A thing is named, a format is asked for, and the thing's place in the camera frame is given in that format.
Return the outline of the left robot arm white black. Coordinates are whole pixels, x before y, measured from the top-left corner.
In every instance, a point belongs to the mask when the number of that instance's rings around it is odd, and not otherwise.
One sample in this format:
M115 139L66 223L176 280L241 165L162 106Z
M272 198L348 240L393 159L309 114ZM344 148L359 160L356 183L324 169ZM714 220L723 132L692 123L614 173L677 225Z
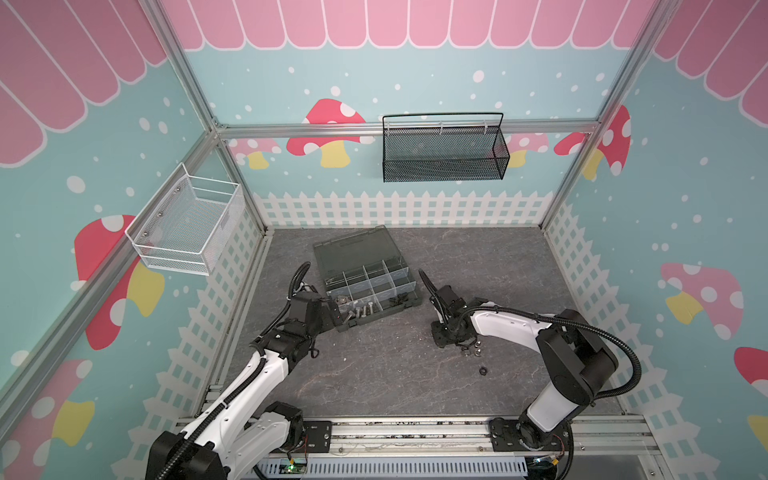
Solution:
M317 337L341 323L337 304L312 290L287 300L252 342L253 355L227 389L180 432L162 432L149 450L147 479L240 479L276 449L304 438L299 408L277 402L248 426L258 407L295 368L317 355Z

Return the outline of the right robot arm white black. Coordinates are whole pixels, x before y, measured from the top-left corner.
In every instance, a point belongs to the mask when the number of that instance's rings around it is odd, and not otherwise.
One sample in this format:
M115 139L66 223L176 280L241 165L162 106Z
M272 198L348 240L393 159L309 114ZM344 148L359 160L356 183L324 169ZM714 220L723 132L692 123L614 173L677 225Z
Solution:
M549 381L516 420L490 422L496 451L548 449L555 437L595 401L631 392L642 378L638 355L616 335L590 325L576 310L556 315L525 312L475 298L459 297L450 286L426 282L438 319L435 344L467 349L480 336L502 339L538 353Z

